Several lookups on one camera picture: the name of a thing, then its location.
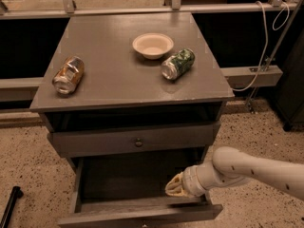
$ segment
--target white bowl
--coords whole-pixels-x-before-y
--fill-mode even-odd
[[[173,45],[169,36],[158,33],[142,34],[133,41],[133,48],[147,59],[161,58]]]

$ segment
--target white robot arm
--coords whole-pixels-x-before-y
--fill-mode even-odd
[[[214,187],[231,187],[250,179],[304,200],[304,165],[247,155],[232,147],[217,149],[211,161],[187,167],[165,187],[169,196],[199,197]]]

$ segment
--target soda can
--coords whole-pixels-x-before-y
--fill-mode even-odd
[[[176,80],[190,70],[195,59],[195,54],[191,49],[182,49],[161,64],[161,74],[168,80]]]
[[[52,83],[61,94],[71,94],[75,91],[85,71],[84,62],[76,56],[66,58],[65,63],[54,76]]]

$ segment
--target floor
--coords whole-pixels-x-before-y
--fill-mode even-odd
[[[249,113],[241,100],[225,107],[206,159],[217,147],[229,145],[259,157],[304,163],[304,127],[284,132],[282,121],[265,99],[256,99],[254,107],[257,114]],[[21,186],[25,194],[15,205],[9,228],[55,228],[57,219],[68,214],[75,175],[53,150],[47,133],[36,114],[0,114],[0,217],[12,186]],[[215,220],[163,227],[304,227],[304,202],[257,180],[213,189],[210,195],[214,204],[224,208]]]

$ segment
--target table top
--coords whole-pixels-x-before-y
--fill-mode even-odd
[[[144,59],[132,47],[144,33],[168,35],[174,47],[159,60]],[[161,63],[191,48],[196,61],[177,81],[166,80]],[[78,56],[85,74],[63,97],[51,81],[65,59]],[[225,101],[234,96],[190,12],[72,17],[31,104],[33,112],[176,105]]]

